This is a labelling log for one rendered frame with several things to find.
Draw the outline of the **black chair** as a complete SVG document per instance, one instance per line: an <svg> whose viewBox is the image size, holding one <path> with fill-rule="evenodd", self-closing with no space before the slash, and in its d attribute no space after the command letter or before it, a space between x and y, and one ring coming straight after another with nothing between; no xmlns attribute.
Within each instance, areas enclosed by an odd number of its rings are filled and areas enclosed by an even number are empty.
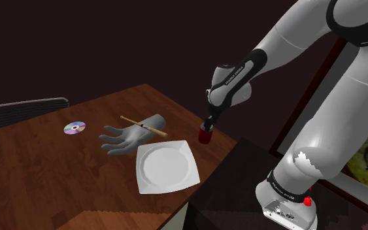
<svg viewBox="0 0 368 230"><path fill-rule="evenodd" d="M64 97L0 104L0 128L69 107Z"/></svg>

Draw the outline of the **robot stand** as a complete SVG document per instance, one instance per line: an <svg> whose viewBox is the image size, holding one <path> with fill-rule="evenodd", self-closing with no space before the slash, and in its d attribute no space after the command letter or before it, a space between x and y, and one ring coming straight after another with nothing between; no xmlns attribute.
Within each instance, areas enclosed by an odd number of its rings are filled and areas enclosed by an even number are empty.
<svg viewBox="0 0 368 230"><path fill-rule="evenodd" d="M279 159L241 139L188 203L182 230L286 230L263 215L255 188ZM368 230L362 210L321 183L312 187L318 230Z"/></svg>

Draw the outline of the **brown wooden table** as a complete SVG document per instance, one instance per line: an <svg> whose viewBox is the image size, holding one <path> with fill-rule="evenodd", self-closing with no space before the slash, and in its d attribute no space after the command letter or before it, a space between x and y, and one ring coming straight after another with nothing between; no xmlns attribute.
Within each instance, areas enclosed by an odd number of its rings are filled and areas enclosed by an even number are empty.
<svg viewBox="0 0 368 230"><path fill-rule="evenodd" d="M159 230L196 187L163 195L138 191L134 154L108 156L104 126L161 114L169 140L186 140L206 180L234 147L215 131L198 142L201 119L147 84L0 129L0 230ZM63 128L84 122L80 133Z"/></svg>

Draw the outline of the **grey hand sculpture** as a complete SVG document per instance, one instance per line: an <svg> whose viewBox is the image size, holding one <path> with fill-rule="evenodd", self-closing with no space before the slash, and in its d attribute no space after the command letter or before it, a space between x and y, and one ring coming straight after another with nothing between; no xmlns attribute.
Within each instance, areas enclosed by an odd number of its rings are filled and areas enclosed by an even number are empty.
<svg viewBox="0 0 368 230"><path fill-rule="evenodd" d="M120 156L136 152L140 145L146 144L157 135L143 128L142 125L160 131L166 125L165 119L159 114L146 118L139 123L140 125L133 124L123 129L117 129L109 125L104 126L105 130L116 136L99 135L99 139L105 141L105 144L101 146L102 149L106 150L109 156Z"/></svg>

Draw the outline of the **white square plate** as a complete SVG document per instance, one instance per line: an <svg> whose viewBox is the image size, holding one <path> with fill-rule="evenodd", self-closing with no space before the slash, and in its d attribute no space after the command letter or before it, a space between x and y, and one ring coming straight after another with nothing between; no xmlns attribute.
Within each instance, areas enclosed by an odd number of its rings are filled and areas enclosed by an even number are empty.
<svg viewBox="0 0 368 230"><path fill-rule="evenodd" d="M139 146L136 177L142 195L172 193L200 183L197 164L185 140Z"/></svg>

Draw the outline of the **red cup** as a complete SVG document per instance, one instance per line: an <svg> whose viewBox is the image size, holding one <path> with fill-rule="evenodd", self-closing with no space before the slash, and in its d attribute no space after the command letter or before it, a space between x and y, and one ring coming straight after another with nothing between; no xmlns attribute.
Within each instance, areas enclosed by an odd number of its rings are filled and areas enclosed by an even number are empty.
<svg viewBox="0 0 368 230"><path fill-rule="evenodd" d="M213 126L211 126L208 130L205 129L205 124L202 123L199 130L198 141L201 144L208 144L211 140L213 134Z"/></svg>

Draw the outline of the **wooden brush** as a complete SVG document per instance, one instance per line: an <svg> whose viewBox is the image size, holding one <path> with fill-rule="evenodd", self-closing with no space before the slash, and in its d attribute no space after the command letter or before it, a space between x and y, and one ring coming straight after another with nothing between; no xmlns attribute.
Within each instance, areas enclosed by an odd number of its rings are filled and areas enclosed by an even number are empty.
<svg viewBox="0 0 368 230"><path fill-rule="evenodd" d="M157 135L159 135L161 137L164 137L164 138L167 138L168 137L168 134L167 133L165 133L163 131L160 131L158 129L154 129L153 127L144 125L143 123L136 122L136 121L131 120L129 118L126 118L124 116L120 116L120 118L123 119L123 120L129 121L129 122L131 122L131 123L133 123L135 125L138 125L138 126L144 128L144 129L147 129L147 130L149 130L149 131L151 131L151 132L153 132L153 133L155 133L155 134L157 134Z"/></svg>

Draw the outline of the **iridescent compact disc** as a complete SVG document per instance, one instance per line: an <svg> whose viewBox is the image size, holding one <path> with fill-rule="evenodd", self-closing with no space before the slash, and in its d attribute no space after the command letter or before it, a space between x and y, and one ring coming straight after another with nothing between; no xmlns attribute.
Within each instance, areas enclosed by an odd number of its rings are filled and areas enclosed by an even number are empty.
<svg viewBox="0 0 368 230"><path fill-rule="evenodd" d="M72 122L67 124L63 128L63 132L67 135L74 135L80 133L86 128L86 124L84 122Z"/></svg>

